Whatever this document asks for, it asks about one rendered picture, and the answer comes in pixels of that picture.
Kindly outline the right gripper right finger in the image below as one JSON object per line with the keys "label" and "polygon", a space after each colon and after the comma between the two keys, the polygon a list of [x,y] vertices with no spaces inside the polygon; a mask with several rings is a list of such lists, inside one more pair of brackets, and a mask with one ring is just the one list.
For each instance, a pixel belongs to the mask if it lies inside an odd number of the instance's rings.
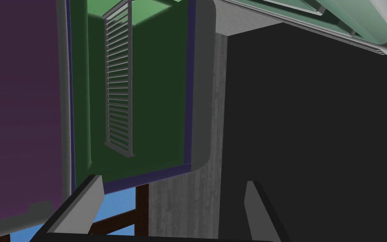
{"label": "right gripper right finger", "polygon": [[253,240],[291,242],[259,181],[247,182],[244,206]]}

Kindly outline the grey appliance with green interior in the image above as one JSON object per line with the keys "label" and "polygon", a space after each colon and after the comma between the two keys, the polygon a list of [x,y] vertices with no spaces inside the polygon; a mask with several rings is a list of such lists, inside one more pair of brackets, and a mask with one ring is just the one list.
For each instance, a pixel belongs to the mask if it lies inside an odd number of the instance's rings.
{"label": "grey appliance with green interior", "polygon": [[133,157],[105,145],[105,20],[121,0],[67,0],[71,194],[105,194],[199,170],[211,153],[213,0],[132,0]]}

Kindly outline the purple appliance door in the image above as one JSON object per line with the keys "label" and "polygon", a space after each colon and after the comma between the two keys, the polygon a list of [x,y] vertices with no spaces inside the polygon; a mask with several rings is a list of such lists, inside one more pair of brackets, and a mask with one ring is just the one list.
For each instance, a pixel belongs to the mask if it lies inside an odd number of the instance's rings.
{"label": "purple appliance door", "polygon": [[0,236],[71,194],[67,0],[0,0]]}

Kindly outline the brown wooden frame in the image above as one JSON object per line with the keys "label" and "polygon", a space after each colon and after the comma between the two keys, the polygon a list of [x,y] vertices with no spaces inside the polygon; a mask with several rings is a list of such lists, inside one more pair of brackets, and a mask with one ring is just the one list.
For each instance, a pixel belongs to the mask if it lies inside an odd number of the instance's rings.
{"label": "brown wooden frame", "polygon": [[149,185],[135,188],[135,209],[94,222],[91,234],[121,234],[149,236]]}

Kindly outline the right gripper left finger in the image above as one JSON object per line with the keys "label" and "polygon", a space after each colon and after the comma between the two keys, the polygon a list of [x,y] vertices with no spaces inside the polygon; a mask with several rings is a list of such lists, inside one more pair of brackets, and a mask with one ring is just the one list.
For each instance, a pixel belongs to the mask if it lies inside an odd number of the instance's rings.
{"label": "right gripper left finger", "polygon": [[30,242],[71,242],[85,238],[104,197],[102,176],[88,176],[42,225]]}

